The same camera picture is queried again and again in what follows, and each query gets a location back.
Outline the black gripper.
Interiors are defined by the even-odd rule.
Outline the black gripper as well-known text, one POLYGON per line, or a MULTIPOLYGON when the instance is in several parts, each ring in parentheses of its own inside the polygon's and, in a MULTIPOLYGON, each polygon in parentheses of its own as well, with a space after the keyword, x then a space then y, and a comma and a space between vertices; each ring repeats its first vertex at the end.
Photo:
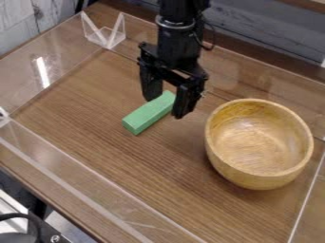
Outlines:
MULTIPOLYGON (((138 58, 142 96, 147 102, 163 93, 163 81, 175 85, 182 82, 175 70, 187 75, 202 75, 203 69, 198 65, 202 49, 203 23, 193 20, 190 23, 167 22, 157 19, 158 44, 146 42, 139 44, 138 58)), ((203 89, 198 84, 182 84, 177 88, 177 97, 171 115, 181 119, 190 113, 202 98, 203 89)))

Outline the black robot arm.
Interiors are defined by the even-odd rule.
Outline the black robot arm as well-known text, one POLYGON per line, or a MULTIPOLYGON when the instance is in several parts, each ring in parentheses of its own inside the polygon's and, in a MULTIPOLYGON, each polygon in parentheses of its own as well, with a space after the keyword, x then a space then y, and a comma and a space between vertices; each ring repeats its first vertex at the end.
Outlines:
POLYGON ((203 46, 203 11, 210 0, 161 0, 158 43, 138 45, 142 96, 153 101, 163 93, 163 81, 177 87, 171 115, 181 119, 202 97, 209 74, 198 63, 203 46))

